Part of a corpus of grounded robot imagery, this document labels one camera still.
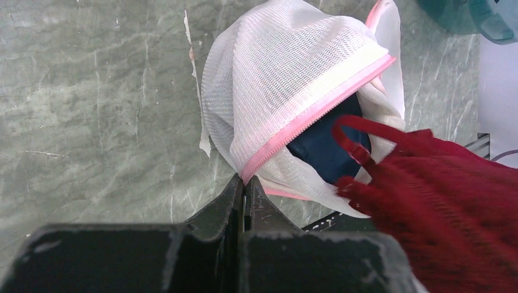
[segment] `white mesh bag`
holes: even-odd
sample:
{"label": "white mesh bag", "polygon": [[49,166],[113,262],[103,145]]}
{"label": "white mesh bag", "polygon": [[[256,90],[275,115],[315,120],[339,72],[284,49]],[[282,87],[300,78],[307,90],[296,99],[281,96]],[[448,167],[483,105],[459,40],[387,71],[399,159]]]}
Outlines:
{"label": "white mesh bag", "polygon": [[[217,37],[203,71],[203,118],[214,145],[245,183],[257,175],[268,194],[367,217],[286,148],[355,92],[365,118],[404,128],[394,2],[380,0],[367,25],[326,15],[302,0],[270,0]],[[385,140],[370,140],[377,161],[392,150]],[[357,179],[370,180],[364,170]]]}

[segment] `gray marble floor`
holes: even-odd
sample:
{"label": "gray marble floor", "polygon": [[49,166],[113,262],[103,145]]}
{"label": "gray marble floor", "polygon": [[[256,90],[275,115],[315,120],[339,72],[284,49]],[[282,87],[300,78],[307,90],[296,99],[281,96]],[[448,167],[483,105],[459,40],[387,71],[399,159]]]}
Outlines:
{"label": "gray marble floor", "polygon": [[[180,222],[233,171],[198,147],[197,78],[214,38],[263,0],[3,0],[0,276],[48,222]],[[312,0],[365,20],[375,0]],[[399,0],[408,129],[475,137],[478,37]],[[330,212],[274,198],[298,225]]]}

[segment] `white fabric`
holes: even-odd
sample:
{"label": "white fabric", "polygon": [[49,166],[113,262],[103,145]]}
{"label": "white fabric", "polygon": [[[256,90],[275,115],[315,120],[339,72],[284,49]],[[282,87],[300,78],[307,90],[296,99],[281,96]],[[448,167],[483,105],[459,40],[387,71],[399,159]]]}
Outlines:
{"label": "white fabric", "polygon": [[[392,0],[381,2],[395,7]],[[395,14],[388,11],[388,20],[376,14],[378,23],[394,22],[383,33],[399,38],[397,9]],[[390,42],[390,37],[383,38],[387,41],[384,48],[375,41],[376,28],[371,29],[350,17],[326,15],[302,0],[270,0],[221,33],[203,72],[202,110],[207,130],[225,160],[242,175],[253,157],[266,150],[255,173],[265,187],[309,198],[354,217],[367,217],[352,209],[349,200],[336,196],[335,187],[291,155],[285,147],[289,140],[279,140],[276,135],[292,129],[296,136],[296,129],[302,131],[307,122],[314,122],[299,121],[301,117],[311,111],[316,117],[314,105],[324,97],[335,95],[334,103],[339,103],[345,97],[334,93],[343,84],[365,74],[389,50],[398,57],[399,39]],[[385,84],[393,81],[393,86]],[[366,82],[358,90],[364,116],[404,128],[399,61],[381,81]],[[294,127],[294,121],[300,127]],[[371,144],[377,161],[392,149],[375,137]]]}

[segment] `dark blue cloth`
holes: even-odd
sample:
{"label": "dark blue cloth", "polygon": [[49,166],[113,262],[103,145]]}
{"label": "dark blue cloth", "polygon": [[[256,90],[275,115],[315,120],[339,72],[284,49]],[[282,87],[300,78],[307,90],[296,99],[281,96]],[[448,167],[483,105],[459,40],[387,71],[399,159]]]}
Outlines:
{"label": "dark blue cloth", "polygon": [[[356,94],[345,99],[287,145],[293,156],[310,164],[329,184],[334,184],[344,175],[354,177],[360,170],[360,165],[336,143],[331,134],[336,119],[343,115],[362,116]],[[343,130],[347,137],[371,151],[371,142],[366,133],[349,127]]]}

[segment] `red knit garment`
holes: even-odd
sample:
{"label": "red knit garment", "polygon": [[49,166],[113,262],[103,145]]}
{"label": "red knit garment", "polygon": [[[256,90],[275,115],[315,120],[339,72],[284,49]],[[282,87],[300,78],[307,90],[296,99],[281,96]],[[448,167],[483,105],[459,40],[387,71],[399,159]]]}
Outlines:
{"label": "red knit garment", "polygon": [[[395,149],[376,164],[341,130],[349,126]],[[339,196],[396,238],[430,293],[518,292],[518,170],[464,147],[345,116],[334,139],[371,175],[369,185],[343,177]]]}

